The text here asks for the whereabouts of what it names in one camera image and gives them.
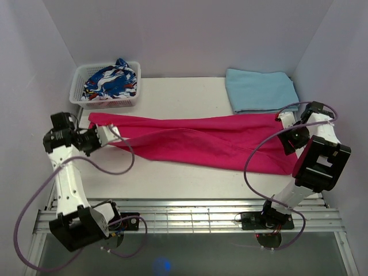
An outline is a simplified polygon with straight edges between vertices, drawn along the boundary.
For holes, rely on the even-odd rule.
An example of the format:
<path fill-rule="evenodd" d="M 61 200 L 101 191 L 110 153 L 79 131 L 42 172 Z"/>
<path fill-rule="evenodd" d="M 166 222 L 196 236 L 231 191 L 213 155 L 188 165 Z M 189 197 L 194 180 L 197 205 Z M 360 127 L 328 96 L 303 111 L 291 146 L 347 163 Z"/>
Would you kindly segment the magenta trousers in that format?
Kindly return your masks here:
<path fill-rule="evenodd" d="M 109 113 L 90 113 L 91 125 L 113 124 L 136 155 L 154 161 L 177 162 L 254 173 L 290 175 L 296 154 L 286 155 L 282 130 L 272 114 L 241 114 L 197 119 L 159 120 Z"/>

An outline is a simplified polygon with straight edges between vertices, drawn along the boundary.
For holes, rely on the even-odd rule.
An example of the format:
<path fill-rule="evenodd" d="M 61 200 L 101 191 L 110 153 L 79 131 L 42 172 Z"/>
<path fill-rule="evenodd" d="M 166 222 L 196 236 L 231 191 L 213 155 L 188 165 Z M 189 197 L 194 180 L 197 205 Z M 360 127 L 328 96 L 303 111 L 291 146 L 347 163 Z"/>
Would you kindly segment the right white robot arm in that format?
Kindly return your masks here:
<path fill-rule="evenodd" d="M 308 103 L 294 129 L 278 135 L 286 155 L 302 148 L 292 171 L 293 179 L 274 201 L 266 200 L 260 223 L 266 228 L 281 228 L 292 221 L 292 209 L 306 197 L 332 190 L 351 155 L 334 131 L 336 115 L 319 102 Z"/>

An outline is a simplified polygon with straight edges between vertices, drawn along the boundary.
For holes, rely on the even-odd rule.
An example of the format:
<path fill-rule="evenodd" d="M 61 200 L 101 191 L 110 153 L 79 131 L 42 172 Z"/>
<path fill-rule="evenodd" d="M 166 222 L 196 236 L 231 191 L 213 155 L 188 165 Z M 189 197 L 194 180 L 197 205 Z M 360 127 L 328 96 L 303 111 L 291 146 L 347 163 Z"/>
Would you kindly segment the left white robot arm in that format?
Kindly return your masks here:
<path fill-rule="evenodd" d="M 51 116 L 52 129 L 44 136 L 43 145 L 57 172 L 56 219 L 49 222 L 51 233 L 70 252 L 110 238 L 109 229 L 117 229 L 122 216 L 112 200 L 91 206 L 84 193 L 78 157 L 90 154 L 118 140 L 116 126 L 93 126 L 80 133 L 71 113 Z"/>

